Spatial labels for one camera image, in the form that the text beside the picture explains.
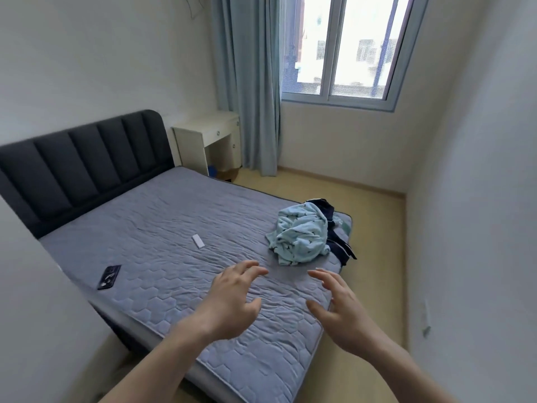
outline light blue curtain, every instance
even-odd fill
[[[212,0],[211,11],[218,106],[241,117],[243,166],[276,175],[279,0]]]

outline light blue towel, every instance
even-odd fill
[[[311,202],[292,205],[278,212],[276,230],[266,235],[268,247],[278,255],[279,264],[289,266],[327,255],[328,221]]]

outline hexagon quilting pattern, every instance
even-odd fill
[[[265,234],[274,229],[278,210],[291,204],[179,167],[41,243],[73,281],[92,288],[105,267],[121,264],[115,285],[99,295],[162,336],[195,310],[223,268],[259,260],[269,274],[257,278],[248,293],[249,300],[263,298],[258,319],[238,338],[208,346],[198,362],[249,403],[291,402],[322,333],[305,300],[325,307],[330,301],[306,270],[340,270],[332,254],[306,265],[278,265]],[[338,216],[351,224],[349,216]],[[192,240],[196,233],[206,245],[202,249]]]

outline clothing pile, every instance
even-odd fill
[[[332,252],[344,266],[356,256],[334,232],[335,226],[342,224],[326,199],[311,199],[278,212],[276,230],[266,235],[268,247],[278,255],[281,265],[310,262]]]

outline floor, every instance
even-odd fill
[[[298,202],[326,198],[336,210],[352,216],[351,246],[358,260],[350,260],[341,275],[380,327],[404,344],[404,199],[289,171],[263,178],[256,171],[241,169],[235,183]],[[179,387],[175,401],[210,402],[188,383]],[[369,364],[323,336],[295,402],[396,400]]]

